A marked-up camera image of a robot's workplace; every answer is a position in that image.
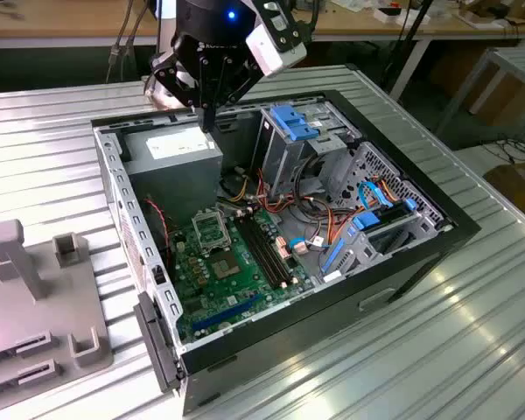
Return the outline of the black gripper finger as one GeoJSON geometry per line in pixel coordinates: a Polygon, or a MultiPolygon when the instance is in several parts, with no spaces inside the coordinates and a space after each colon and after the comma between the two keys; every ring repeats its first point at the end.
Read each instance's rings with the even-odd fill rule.
{"type": "Polygon", "coordinates": [[[243,62],[239,59],[224,59],[209,108],[210,131],[214,128],[218,109],[238,102],[262,77],[263,72],[254,58],[246,58],[243,62]]]}
{"type": "Polygon", "coordinates": [[[210,131],[210,104],[203,99],[200,80],[186,70],[175,52],[159,54],[151,62],[152,74],[181,105],[197,115],[203,132],[210,131]]]}

